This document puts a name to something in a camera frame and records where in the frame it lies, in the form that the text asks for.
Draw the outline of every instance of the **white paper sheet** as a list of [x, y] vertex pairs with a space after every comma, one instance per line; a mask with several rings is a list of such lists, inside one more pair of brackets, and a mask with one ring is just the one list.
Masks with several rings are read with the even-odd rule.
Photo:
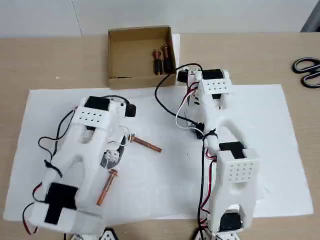
[[[245, 115], [251, 123], [250, 129], [241, 130], [254, 129], [260, 136], [251, 146], [261, 156], [254, 216], [312, 214], [312, 200], [282, 87], [239, 85], [235, 89], [234, 115]], [[165, 87], [158, 94], [166, 106], [176, 111], [185, 90]], [[55, 136], [61, 118], [82, 97], [108, 94], [127, 97], [137, 106], [136, 117], [127, 119], [125, 125], [138, 137], [163, 148], [163, 152], [135, 143], [126, 147], [117, 166], [119, 175], [101, 208], [106, 225], [163, 217], [196, 218], [201, 141], [195, 140], [190, 131], [176, 127], [174, 117], [154, 99], [154, 88], [94, 88], [30, 91], [12, 167], [5, 220], [22, 219], [24, 207], [32, 201], [32, 189], [44, 175], [43, 160], [48, 155], [38, 147], [38, 138]]]

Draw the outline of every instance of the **black wire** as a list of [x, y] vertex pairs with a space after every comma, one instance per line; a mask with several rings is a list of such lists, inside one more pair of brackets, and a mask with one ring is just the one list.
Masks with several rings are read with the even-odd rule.
[[[50, 169], [55, 170], [55, 171], [59, 174], [60, 178], [63, 177], [62, 172], [59, 170], [59, 168], [57, 168], [56, 166], [54, 166], [51, 162], [52, 162], [53, 156], [57, 153], [57, 150], [58, 150], [58, 140], [62, 139], [62, 138], [66, 135], [66, 133], [67, 133], [69, 127], [70, 127], [72, 118], [73, 118], [74, 115], [75, 115], [75, 112], [76, 112], [76, 111], [75, 111], [74, 109], [72, 109], [71, 111], [69, 111], [69, 112], [61, 119], [61, 121], [60, 121], [60, 123], [59, 123], [59, 125], [58, 125], [58, 128], [57, 128], [56, 138], [49, 137], [49, 136], [42, 136], [42, 137], [40, 137], [39, 140], [38, 140], [38, 146], [39, 146], [40, 148], [42, 148], [43, 150], [47, 151], [47, 152], [50, 154], [50, 161], [44, 160], [45, 166], [46, 166], [47, 168], [50, 168]], [[71, 118], [70, 118], [70, 121], [69, 121], [69, 123], [68, 123], [68, 125], [67, 125], [67, 127], [66, 127], [66, 129], [65, 129], [65, 131], [64, 131], [64, 133], [63, 133], [61, 136], [59, 136], [59, 135], [60, 135], [60, 129], [61, 129], [62, 123], [63, 123], [63, 122], [66, 120], [66, 118], [67, 118], [69, 115], [71, 115], [71, 114], [72, 114], [72, 116], [71, 116]], [[53, 153], [51, 153], [51, 151], [50, 151], [49, 149], [47, 149], [46, 147], [44, 147], [44, 146], [41, 145], [41, 140], [42, 140], [42, 139], [49, 139], [49, 140], [55, 141]]]
[[204, 240], [204, 234], [202, 232], [203, 227], [200, 223], [200, 213], [201, 213], [201, 204], [202, 204], [202, 198], [204, 196], [204, 180], [205, 180], [205, 140], [208, 136], [216, 136], [218, 138], [218, 135], [216, 134], [216, 129], [213, 129], [206, 133], [202, 137], [202, 155], [201, 155], [201, 188], [200, 188], [200, 200], [198, 205], [198, 212], [197, 212], [197, 221], [198, 221], [198, 228], [200, 231], [201, 240]]
[[[62, 123], [66, 120], [67, 117], [69, 117], [70, 114], [72, 114], [73, 111], [74, 111], [74, 110], [71, 110], [70, 112], [68, 112], [67, 115], [65, 115], [65, 116], [61, 119], [61, 121], [59, 122], [57, 131], [56, 131], [56, 138], [59, 138], [60, 128], [61, 128]], [[54, 150], [53, 150], [52, 156], [56, 155], [57, 150], [58, 150], [58, 140], [56, 140], [55, 143], [54, 143]]]
[[108, 98], [118, 98], [118, 99], [122, 99], [125, 101], [125, 104], [129, 105], [130, 102], [128, 99], [126, 99], [125, 97], [123, 96], [119, 96], [119, 95], [106, 95], [106, 96], [102, 96], [102, 98], [105, 98], [105, 99], [108, 99]]
[[[169, 73], [167, 76], [165, 76], [165, 77], [158, 83], [158, 85], [155, 87], [155, 90], [154, 90], [155, 100], [160, 104], [160, 106], [161, 106], [164, 110], [166, 110], [167, 113], [171, 114], [172, 116], [176, 116], [177, 114], [174, 113], [174, 112], [172, 112], [172, 111], [170, 111], [168, 108], [166, 108], [166, 106], [159, 100], [159, 98], [158, 98], [158, 96], [157, 96], [157, 92], [158, 92], [158, 89], [159, 89], [159, 87], [161, 86], [161, 84], [163, 84], [173, 73], [175, 73], [175, 72], [178, 71], [179, 69], [182, 69], [182, 68], [187, 67], [187, 66], [198, 66], [198, 67], [201, 69], [201, 71], [203, 71], [202, 66], [201, 66], [200, 64], [198, 64], [198, 63], [188, 63], [188, 64], [181, 65], [181, 66], [177, 67], [174, 72], [171, 72], [171, 73]], [[178, 119], [185, 120], [185, 121], [187, 121], [187, 122], [189, 122], [189, 123], [192, 123], [192, 124], [195, 125], [195, 126], [198, 124], [197, 122], [195, 122], [195, 121], [193, 121], [193, 120], [191, 120], [191, 119], [189, 119], [189, 118], [187, 118], [187, 117], [183, 117], [183, 116], [179, 116], [179, 115], [178, 115], [177, 118], [178, 118]]]
[[62, 172], [60, 171], [60, 169], [57, 168], [56, 166], [54, 166], [51, 162], [49, 162], [47, 160], [44, 160], [44, 164], [45, 164], [46, 168], [55, 170], [59, 174], [60, 178], [63, 177]]

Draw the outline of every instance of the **perforated white panel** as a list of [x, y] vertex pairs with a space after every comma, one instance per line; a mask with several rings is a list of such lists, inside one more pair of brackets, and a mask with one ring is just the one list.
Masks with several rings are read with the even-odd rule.
[[245, 183], [252, 179], [258, 170], [255, 160], [237, 160], [236, 163], [229, 162], [226, 172], [231, 183]]
[[72, 118], [73, 124], [81, 124], [105, 130], [107, 130], [110, 122], [111, 114], [109, 111], [84, 106], [78, 106]]
[[205, 94], [226, 94], [232, 93], [232, 82], [229, 78], [202, 79], [201, 84]]

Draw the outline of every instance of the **white wire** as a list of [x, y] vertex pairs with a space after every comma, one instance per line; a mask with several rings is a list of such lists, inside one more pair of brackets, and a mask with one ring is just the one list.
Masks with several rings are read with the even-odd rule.
[[118, 143], [117, 141], [109, 141], [108, 144], [115, 144], [115, 145], [118, 145], [121, 147], [125, 147], [131, 143], [132, 134], [131, 134], [129, 128], [127, 128], [126, 126], [119, 125], [119, 127], [124, 128], [128, 131], [128, 133], [129, 133], [128, 140], [127, 140], [127, 138], [125, 139], [125, 142], [126, 142], [125, 144]]
[[184, 104], [185, 104], [185, 102], [187, 101], [188, 97], [189, 97], [193, 92], [194, 92], [194, 91], [189, 92], [189, 93], [185, 96], [183, 102], [181, 103], [181, 106], [179, 107], [178, 112], [177, 112], [176, 115], [175, 115], [175, 124], [176, 124], [179, 128], [181, 128], [181, 129], [193, 129], [193, 130], [196, 130], [196, 131], [198, 131], [199, 133], [201, 133], [202, 136], [204, 136], [205, 134], [204, 134], [201, 130], [199, 130], [198, 128], [196, 128], [196, 127], [191, 127], [191, 126], [184, 127], [184, 126], [180, 126], [180, 125], [178, 124], [178, 115], [179, 115], [179, 112], [180, 112], [180, 110], [182, 109], [182, 107], [184, 106]]

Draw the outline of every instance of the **white wall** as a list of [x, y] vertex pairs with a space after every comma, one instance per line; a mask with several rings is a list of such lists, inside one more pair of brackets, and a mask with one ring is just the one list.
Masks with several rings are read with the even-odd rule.
[[318, 0], [0, 0], [0, 37], [104, 34], [171, 25], [174, 32], [299, 32]]

